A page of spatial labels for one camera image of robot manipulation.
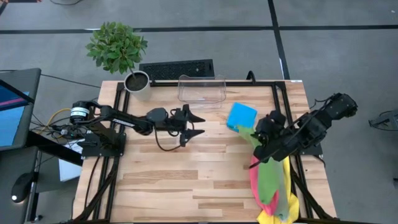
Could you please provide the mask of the blue microfiber towel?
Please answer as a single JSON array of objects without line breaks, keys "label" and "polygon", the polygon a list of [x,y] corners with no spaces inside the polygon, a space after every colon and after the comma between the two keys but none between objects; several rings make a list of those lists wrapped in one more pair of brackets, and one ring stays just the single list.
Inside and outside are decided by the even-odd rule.
[{"label": "blue microfiber towel", "polygon": [[238,132],[238,126],[252,128],[254,126],[257,111],[254,108],[241,103],[233,103],[228,115],[226,126]]}]

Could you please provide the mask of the monitor with blue screen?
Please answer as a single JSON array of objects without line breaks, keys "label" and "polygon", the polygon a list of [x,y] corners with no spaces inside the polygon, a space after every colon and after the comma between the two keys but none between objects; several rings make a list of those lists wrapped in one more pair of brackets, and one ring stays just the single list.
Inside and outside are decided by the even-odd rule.
[{"label": "monitor with blue screen", "polygon": [[24,108],[34,104],[29,93],[0,79],[0,147],[12,146]]}]

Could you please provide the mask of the white paper sheet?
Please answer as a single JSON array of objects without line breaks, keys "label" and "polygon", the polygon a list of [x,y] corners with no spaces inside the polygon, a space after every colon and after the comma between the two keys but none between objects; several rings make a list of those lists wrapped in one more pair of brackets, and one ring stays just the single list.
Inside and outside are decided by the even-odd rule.
[{"label": "white paper sheet", "polygon": [[[80,141],[82,141],[82,139],[66,143],[65,146],[81,154],[82,147],[77,144]],[[58,166],[59,166],[59,176],[61,182],[66,182],[68,180],[72,180],[80,176],[81,166],[72,164],[71,162],[67,162],[61,159],[58,160]]]}]

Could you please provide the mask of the clear plastic bin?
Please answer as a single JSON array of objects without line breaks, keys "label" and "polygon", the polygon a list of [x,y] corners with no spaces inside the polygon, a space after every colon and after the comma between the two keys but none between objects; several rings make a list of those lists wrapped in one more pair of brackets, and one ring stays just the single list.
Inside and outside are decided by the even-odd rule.
[{"label": "clear plastic bin", "polygon": [[189,77],[178,79],[178,99],[191,109],[218,109],[226,99],[226,79],[214,77]]}]

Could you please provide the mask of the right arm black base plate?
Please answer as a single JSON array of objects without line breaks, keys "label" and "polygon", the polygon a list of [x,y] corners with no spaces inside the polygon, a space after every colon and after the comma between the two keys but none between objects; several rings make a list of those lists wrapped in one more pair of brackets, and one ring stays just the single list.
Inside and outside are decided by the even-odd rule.
[{"label": "right arm black base plate", "polygon": [[310,146],[306,149],[299,150],[299,152],[297,154],[309,155],[309,156],[319,156],[319,155],[323,154],[322,146],[320,144],[316,145],[316,146]]}]

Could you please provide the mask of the black computer mouse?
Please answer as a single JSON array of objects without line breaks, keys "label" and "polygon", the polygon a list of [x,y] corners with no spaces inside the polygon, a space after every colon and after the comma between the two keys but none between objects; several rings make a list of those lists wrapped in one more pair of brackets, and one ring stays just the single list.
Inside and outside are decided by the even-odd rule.
[{"label": "black computer mouse", "polygon": [[11,199],[14,203],[20,203],[27,198],[34,175],[33,172],[23,173],[17,178],[11,190]]}]

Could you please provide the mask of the black aluminium table frame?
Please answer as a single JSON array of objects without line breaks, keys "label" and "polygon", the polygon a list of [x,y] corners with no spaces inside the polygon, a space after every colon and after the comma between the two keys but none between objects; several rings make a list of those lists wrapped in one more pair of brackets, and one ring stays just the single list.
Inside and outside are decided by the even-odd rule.
[{"label": "black aluminium table frame", "polygon": [[124,154],[114,182],[93,213],[92,223],[252,223],[261,212],[249,182],[251,146],[226,126],[233,103],[259,116],[289,107],[290,119],[308,110],[300,81],[228,81],[218,109],[192,109],[205,132],[185,147],[165,132],[142,136],[126,128]]}]

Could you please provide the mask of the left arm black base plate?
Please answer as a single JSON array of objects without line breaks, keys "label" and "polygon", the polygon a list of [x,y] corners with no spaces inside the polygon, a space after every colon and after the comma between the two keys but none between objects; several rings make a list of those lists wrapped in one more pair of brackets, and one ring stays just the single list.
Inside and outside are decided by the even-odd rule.
[{"label": "left arm black base plate", "polygon": [[124,154],[126,134],[116,133],[110,138],[105,135],[86,134],[85,140],[79,142],[83,157],[118,157]]}]

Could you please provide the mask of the pink microfiber towel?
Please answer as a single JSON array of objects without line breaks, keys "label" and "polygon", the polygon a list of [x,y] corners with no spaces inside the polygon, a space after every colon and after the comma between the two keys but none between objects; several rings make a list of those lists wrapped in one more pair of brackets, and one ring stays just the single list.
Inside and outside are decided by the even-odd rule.
[{"label": "pink microfiber towel", "polygon": [[279,163],[273,159],[261,163],[249,170],[249,177],[257,205],[273,215],[279,202]]}]

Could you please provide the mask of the pale green microfiber towel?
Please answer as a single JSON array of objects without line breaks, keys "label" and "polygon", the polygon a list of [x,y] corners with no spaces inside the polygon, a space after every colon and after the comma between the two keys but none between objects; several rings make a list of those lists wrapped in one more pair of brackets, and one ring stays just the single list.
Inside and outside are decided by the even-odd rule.
[{"label": "pale green microfiber towel", "polygon": [[286,222],[289,217],[288,191],[285,183],[284,163],[279,162],[279,202],[276,214],[280,221]]}]

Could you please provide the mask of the black keyboard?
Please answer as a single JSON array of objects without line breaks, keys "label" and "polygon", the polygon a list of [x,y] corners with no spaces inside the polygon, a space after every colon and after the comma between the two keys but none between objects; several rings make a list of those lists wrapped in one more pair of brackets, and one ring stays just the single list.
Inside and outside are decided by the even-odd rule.
[{"label": "black keyboard", "polygon": [[153,80],[178,80],[181,75],[189,77],[215,75],[212,59],[141,63],[139,70],[146,72]]}]

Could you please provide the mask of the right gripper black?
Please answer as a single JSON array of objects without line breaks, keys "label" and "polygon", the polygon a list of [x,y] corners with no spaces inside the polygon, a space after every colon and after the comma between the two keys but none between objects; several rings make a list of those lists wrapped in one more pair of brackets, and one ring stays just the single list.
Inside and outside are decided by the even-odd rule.
[{"label": "right gripper black", "polygon": [[260,142],[260,145],[254,148],[249,169],[267,163],[270,159],[281,161],[299,152],[299,136],[296,135],[299,129],[284,128],[284,124],[285,116],[276,110],[258,121],[253,137]]}]

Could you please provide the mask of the green plant in white pot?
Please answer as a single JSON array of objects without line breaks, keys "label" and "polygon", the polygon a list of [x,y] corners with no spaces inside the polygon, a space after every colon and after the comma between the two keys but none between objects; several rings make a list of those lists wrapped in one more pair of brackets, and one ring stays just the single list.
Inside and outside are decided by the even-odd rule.
[{"label": "green plant in white pot", "polygon": [[129,25],[105,22],[94,30],[85,48],[97,67],[125,75],[123,85],[139,101],[151,98],[150,77],[136,68],[143,60],[148,41]]}]

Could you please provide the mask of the yellow microfiber towel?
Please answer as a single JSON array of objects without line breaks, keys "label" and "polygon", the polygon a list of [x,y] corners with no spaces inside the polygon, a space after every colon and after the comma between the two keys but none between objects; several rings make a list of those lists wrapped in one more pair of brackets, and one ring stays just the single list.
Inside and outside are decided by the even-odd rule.
[{"label": "yellow microfiber towel", "polygon": [[290,178],[290,161],[286,157],[283,160],[283,186],[285,187],[284,193],[279,193],[279,197],[284,196],[287,199],[288,213],[286,218],[279,218],[276,214],[269,215],[265,210],[263,210],[257,217],[257,221],[260,224],[293,224],[299,217],[299,200],[291,192],[292,181]]}]

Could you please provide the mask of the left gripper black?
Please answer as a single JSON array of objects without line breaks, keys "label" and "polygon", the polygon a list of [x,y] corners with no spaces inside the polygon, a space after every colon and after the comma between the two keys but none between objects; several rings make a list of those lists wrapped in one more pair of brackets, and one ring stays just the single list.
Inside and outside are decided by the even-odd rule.
[{"label": "left gripper black", "polygon": [[173,137],[176,137],[181,133],[180,145],[182,147],[185,147],[186,143],[195,136],[205,132],[202,129],[186,129],[187,121],[192,123],[205,122],[205,119],[194,115],[190,111],[189,104],[184,104],[183,110],[180,108],[172,109],[170,110],[170,113],[171,117],[169,120],[169,127],[167,128],[167,132]]}]

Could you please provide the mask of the grey desk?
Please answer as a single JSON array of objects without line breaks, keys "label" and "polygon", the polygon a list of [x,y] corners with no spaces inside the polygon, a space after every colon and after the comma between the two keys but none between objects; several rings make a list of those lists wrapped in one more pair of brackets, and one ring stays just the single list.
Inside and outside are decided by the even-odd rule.
[{"label": "grey desk", "polygon": [[[31,68],[0,72],[0,79],[10,84],[19,91],[29,91],[29,96],[34,100],[37,95],[41,69]],[[12,146],[0,147],[0,224],[23,224],[30,203],[36,200],[37,180],[39,179],[40,161],[36,161],[39,151],[64,159],[75,165],[81,166],[81,155],[69,148],[55,143],[29,129],[32,119],[34,104],[24,108],[22,119],[17,129],[17,134]],[[23,173],[33,172],[34,180],[30,192],[25,200],[14,203],[11,199],[11,190],[15,181]]]}]

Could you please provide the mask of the black floor stand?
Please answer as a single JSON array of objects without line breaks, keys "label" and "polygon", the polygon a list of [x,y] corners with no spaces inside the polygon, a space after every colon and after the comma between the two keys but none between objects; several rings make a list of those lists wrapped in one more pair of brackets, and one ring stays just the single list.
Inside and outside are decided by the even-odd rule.
[{"label": "black floor stand", "polygon": [[370,127],[381,131],[398,132],[398,110],[384,111],[368,121]]}]

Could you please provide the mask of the bright green microfiber towel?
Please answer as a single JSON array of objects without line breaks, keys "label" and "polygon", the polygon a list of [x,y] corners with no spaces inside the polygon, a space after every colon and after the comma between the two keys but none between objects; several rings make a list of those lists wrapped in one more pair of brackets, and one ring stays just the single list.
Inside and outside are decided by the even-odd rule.
[{"label": "bright green microfiber towel", "polygon": [[268,205],[279,190],[279,163],[273,158],[268,158],[267,162],[259,162],[264,157],[265,150],[261,147],[260,141],[252,136],[254,134],[252,128],[238,126],[238,132],[254,149],[249,165],[253,194],[261,204]]}]

